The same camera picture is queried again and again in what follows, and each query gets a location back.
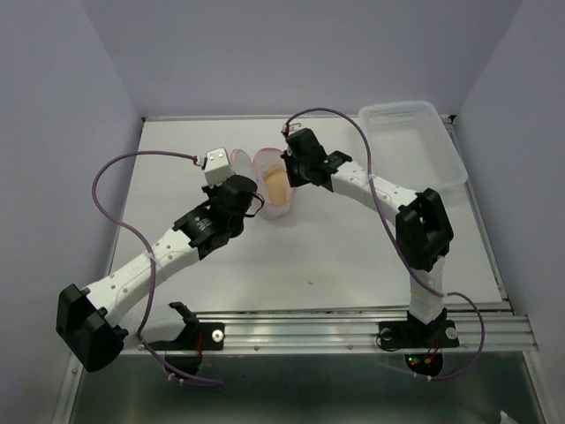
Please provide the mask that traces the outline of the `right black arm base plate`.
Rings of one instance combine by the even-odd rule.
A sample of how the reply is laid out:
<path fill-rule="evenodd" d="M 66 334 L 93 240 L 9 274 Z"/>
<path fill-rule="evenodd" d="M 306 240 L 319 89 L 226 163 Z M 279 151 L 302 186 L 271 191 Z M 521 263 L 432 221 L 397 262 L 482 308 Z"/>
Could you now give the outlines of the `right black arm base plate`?
<path fill-rule="evenodd" d="M 387 351 L 427 349 L 439 343 L 440 348 L 457 348 L 460 343 L 455 323 L 443 320 L 423 324 L 420 321 L 388 321 L 378 323 L 380 347 Z"/>

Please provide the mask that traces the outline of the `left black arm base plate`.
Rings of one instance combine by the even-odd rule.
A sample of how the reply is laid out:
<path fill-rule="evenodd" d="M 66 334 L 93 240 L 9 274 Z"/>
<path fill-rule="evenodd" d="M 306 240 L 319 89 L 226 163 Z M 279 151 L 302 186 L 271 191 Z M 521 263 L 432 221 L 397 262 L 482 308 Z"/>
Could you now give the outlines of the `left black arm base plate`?
<path fill-rule="evenodd" d="M 156 351 L 216 352 L 224 347 L 225 324 L 202 321 L 182 302 L 168 304 L 166 318 L 143 330 L 148 345 Z"/>

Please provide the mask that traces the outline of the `beige bra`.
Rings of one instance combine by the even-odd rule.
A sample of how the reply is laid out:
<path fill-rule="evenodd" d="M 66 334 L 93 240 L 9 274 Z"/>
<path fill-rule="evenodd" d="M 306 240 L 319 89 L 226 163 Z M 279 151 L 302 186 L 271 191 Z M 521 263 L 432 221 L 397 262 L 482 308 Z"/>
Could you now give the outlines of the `beige bra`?
<path fill-rule="evenodd" d="M 282 165 L 270 168 L 262 179 L 267 188 L 270 204 L 280 206 L 289 200 L 289 180 Z"/>

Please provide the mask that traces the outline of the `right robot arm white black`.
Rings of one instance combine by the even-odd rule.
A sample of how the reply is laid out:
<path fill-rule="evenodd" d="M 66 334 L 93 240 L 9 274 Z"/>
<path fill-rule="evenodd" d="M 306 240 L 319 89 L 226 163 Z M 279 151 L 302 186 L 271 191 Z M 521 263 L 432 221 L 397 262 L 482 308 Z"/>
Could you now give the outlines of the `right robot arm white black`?
<path fill-rule="evenodd" d="M 454 237 L 441 196 L 415 192 L 377 177 L 341 151 L 327 153 L 309 128 L 282 131 L 282 153 L 292 187 L 321 186 L 375 211 L 384 228 L 395 230 L 393 247 L 410 275 L 411 300 L 403 337 L 425 345 L 447 319 L 442 294 L 444 258 Z"/>

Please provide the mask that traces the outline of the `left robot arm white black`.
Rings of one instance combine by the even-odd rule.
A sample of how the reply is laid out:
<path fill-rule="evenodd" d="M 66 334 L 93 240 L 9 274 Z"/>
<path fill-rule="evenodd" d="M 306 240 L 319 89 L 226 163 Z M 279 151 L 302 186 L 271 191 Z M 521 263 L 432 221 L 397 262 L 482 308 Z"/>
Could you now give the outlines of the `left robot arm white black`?
<path fill-rule="evenodd" d="M 56 333 L 86 371 L 103 369 L 124 349 L 129 332 L 120 322 L 134 306 L 167 278 L 243 232 L 248 210 L 258 197 L 256 183 L 232 175 L 202 190 L 207 200 L 177 219 L 144 253 L 83 289 L 70 284 L 59 293 Z"/>

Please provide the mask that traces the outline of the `white mesh laundry bag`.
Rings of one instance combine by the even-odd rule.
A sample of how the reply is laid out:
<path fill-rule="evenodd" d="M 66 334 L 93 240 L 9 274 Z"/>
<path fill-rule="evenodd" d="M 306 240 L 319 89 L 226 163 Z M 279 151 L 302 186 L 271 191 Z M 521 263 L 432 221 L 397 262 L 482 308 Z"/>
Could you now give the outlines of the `white mesh laundry bag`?
<path fill-rule="evenodd" d="M 265 200 L 259 215 L 265 219 L 276 219 L 290 211 L 295 189 L 290 186 L 282 150 L 260 149 L 250 157 L 242 149 L 230 153 L 232 169 L 238 174 L 254 180 L 258 194 Z"/>

